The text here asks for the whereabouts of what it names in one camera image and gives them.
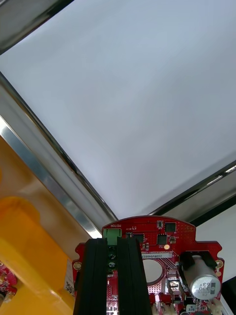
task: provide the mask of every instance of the circular hole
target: circular hole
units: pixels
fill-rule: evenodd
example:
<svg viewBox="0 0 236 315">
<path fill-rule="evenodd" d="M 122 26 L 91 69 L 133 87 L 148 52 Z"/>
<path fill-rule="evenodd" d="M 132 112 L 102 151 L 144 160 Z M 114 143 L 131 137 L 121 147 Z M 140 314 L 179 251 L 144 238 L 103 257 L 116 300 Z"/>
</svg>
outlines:
<svg viewBox="0 0 236 315">
<path fill-rule="evenodd" d="M 74 263 L 74 269 L 75 270 L 80 270 L 81 266 L 82 266 L 82 264 L 80 262 L 78 262 L 78 261 Z"/>
<path fill-rule="evenodd" d="M 147 284 L 154 284 L 162 276 L 162 265 L 158 261 L 153 259 L 144 259 L 143 264 Z"/>
</svg>

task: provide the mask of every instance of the red circuit board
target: red circuit board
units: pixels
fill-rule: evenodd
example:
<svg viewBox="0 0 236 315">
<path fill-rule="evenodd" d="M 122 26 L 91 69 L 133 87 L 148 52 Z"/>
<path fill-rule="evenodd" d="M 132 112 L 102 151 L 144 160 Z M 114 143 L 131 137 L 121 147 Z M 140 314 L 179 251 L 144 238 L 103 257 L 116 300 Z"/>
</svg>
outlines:
<svg viewBox="0 0 236 315">
<path fill-rule="evenodd" d="M 0 262 L 0 292 L 2 292 L 7 298 L 16 294 L 17 288 L 14 286 L 17 284 L 16 276 L 2 263 Z"/>
<path fill-rule="evenodd" d="M 148 283 L 150 302 L 151 304 L 156 303 L 160 315 L 164 313 L 164 308 L 161 306 L 170 304 L 173 304 L 176 314 L 181 313 L 186 307 L 184 305 L 185 297 L 191 297 L 191 293 L 183 284 L 178 271 L 179 256 L 183 252 L 208 251 L 217 262 L 218 267 L 215 273 L 222 284 L 224 260 L 217 256 L 222 247 L 218 242 L 197 242 L 195 240 L 196 228 L 189 223 L 168 217 L 145 216 L 119 220 L 105 226 L 104 229 L 121 229 L 122 238 L 138 238 L 143 260 L 152 259 L 161 265 L 160 278 L 151 284 Z M 73 261 L 73 266 L 76 262 L 83 263 L 84 247 L 84 244 L 80 244 L 76 248 L 80 258 Z M 73 268 L 74 281 L 77 271 Z M 117 315 L 118 313 L 117 278 L 117 271 L 107 277 L 107 315 Z M 179 299 L 176 304 L 173 302 L 175 297 Z M 188 311 L 191 315 L 194 315 L 195 312 L 209 314 L 208 301 L 196 298 L 193 300 L 195 309 L 193 312 Z"/>
</svg>

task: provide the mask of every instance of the electrolytic capacitor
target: electrolytic capacitor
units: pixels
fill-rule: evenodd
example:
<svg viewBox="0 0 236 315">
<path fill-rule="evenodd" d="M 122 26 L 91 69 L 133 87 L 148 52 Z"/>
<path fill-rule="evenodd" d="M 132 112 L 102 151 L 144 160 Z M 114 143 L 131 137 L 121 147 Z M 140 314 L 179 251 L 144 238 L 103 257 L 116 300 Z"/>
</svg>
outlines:
<svg viewBox="0 0 236 315">
<path fill-rule="evenodd" d="M 194 264 L 183 274 L 193 296 L 200 300 L 211 300 L 220 292 L 221 284 L 213 269 L 208 267 L 201 256 L 194 255 Z"/>
</svg>

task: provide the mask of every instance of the chrome frame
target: chrome frame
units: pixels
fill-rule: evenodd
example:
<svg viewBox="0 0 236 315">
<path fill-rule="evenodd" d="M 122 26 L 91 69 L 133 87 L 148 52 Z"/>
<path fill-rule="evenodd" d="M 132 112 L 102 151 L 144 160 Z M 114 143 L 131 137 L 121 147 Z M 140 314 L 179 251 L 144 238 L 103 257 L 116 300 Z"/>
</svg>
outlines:
<svg viewBox="0 0 236 315">
<path fill-rule="evenodd" d="M 92 237 L 117 221 L 58 142 L 0 73 L 0 135 Z"/>
<path fill-rule="evenodd" d="M 33 174 L 64 206 L 64 208 L 78 221 L 82 228 L 92 237 L 101 237 L 101 232 L 95 227 L 86 214 L 75 204 L 70 196 L 54 180 L 50 173 L 37 160 L 29 148 L 14 133 L 6 121 L 0 116 L 0 135 L 14 150 L 21 160 L 28 166 Z"/>
</svg>

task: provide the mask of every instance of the white ceiling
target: white ceiling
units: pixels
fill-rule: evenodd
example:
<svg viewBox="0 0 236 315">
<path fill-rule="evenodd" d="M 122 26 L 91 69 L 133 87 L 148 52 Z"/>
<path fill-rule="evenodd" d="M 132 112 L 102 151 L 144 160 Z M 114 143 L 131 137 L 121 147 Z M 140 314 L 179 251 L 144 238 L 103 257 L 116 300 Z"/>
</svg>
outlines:
<svg viewBox="0 0 236 315">
<path fill-rule="evenodd" d="M 120 219 L 236 159 L 235 0 L 75 0 L 0 70 Z"/>
</svg>

